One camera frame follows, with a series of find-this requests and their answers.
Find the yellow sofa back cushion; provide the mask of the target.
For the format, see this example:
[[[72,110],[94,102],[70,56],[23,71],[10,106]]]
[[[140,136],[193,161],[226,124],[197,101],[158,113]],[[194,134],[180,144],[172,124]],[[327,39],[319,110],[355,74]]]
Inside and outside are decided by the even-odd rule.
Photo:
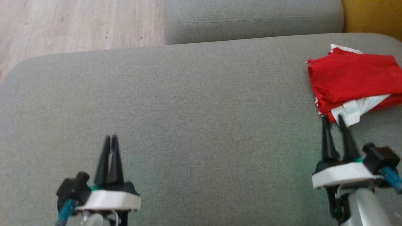
[[[402,42],[402,0],[341,0],[344,32],[375,33]]]

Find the large grey sofa chaise cushion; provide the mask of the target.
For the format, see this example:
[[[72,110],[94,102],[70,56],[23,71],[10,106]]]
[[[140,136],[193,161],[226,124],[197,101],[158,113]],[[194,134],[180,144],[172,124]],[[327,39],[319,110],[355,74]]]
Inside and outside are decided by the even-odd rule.
[[[129,226],[337,226],[311,182],[322,122],[305,64],[331,44],[402,67],[402,42],[363,33],[19,63],[0,85],[0,226],[54,226],[59,185],[94,178],[111,134],[142,199]]]

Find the red Bulls 23 jersey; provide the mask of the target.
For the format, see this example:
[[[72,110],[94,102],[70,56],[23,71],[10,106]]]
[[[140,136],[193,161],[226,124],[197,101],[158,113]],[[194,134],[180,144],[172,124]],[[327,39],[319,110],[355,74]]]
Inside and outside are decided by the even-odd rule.
[[[307,60],[319,114],[350,125],[366,112],[402,105],[402,68],[392,55],[336,50]]]

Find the grey sofa seat cushion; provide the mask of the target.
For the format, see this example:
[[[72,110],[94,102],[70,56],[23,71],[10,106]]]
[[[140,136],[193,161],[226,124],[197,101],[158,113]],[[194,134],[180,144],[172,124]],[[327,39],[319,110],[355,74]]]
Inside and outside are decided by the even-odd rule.
[[[339,33],[342,0],[165,0],[165,43]]]

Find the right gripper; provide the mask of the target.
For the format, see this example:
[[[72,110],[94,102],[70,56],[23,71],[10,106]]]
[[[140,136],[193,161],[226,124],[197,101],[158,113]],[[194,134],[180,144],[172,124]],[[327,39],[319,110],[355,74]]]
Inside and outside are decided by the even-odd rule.
[[[383,225],[384,209],[374,190],[376,176],[359,161],[360,152],[343,116],[338,115],[338,125],[343,136],[343,163],[323,169],[312,175],[314,189],[324,189],[329,202],[329,213],[338,225]],[[322,118],[322,161],[338,161],[327,116]]]

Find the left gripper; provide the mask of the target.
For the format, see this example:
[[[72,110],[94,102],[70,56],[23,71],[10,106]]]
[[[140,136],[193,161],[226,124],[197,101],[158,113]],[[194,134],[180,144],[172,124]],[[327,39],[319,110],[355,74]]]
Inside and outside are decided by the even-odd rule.
[[[109,183],[121,185],[92,191],[87,202],[76,207],[76,210],[83,213],[80,226],[128,226],[128,214],[141,209],[141,197],[134,184],[130,181],[124,183],[117,135],[105,137],[96,169],[95,185],[105,185],[108,175]]]

